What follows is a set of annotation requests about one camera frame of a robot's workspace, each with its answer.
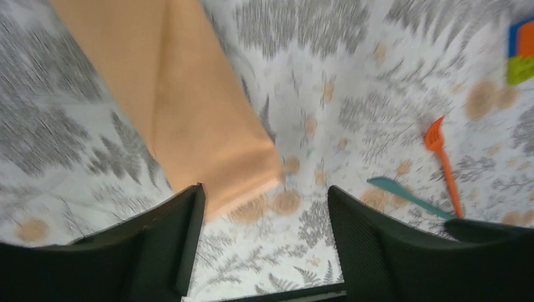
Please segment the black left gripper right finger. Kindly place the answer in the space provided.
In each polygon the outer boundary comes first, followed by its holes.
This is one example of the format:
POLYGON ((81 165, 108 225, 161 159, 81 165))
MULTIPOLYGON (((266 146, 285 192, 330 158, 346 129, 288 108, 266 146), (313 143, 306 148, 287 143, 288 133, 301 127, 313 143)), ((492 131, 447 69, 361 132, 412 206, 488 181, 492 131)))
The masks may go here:
POLYGON ((350 301, 532 301, 533 246, 468 246, 327 192, 350 301))

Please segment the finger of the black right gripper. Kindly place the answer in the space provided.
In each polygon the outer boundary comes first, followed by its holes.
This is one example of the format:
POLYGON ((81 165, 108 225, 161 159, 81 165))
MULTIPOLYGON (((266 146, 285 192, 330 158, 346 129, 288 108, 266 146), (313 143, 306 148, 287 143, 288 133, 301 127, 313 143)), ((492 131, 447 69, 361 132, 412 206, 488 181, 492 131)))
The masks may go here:
POLYGON ((459 218, 448 220, 443 226, 453 239, 468 246, 533 246, 532 228, 459 218))

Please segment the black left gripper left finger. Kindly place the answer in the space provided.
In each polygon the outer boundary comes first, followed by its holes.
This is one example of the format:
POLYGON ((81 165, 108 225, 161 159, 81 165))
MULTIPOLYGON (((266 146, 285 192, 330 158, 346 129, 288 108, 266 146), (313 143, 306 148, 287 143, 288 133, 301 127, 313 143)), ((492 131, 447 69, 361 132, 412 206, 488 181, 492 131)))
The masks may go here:
POLYGON ((69 245, 1 244, 2 301, 180 301, 205 212, 203 186, 69 245))

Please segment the orange plastic fork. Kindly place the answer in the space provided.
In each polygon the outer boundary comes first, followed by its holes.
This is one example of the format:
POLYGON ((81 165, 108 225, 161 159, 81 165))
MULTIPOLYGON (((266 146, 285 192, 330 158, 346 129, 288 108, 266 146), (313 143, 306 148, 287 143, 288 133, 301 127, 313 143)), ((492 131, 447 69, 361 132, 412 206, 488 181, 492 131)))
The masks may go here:
POLYGON ((445 117, 442 116, 430 125, 426 134, 424 135, 424 144, 429 151, 434 152, 439 158, 455 214, 458 218, 463 218, 463 209, 455 182, 455 175, 453 173, 449 158, 445 152, 445 139, 441 130, 444 119, 445 117))

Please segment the peach satin napkin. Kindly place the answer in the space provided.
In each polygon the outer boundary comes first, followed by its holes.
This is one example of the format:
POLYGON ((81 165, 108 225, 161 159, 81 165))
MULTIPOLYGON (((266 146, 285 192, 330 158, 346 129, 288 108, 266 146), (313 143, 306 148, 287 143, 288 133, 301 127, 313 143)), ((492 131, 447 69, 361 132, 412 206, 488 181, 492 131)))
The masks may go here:
POLYGON ((281 184, 276 148, 198 1, 52 1, 174 191, 207 220, 281 184))

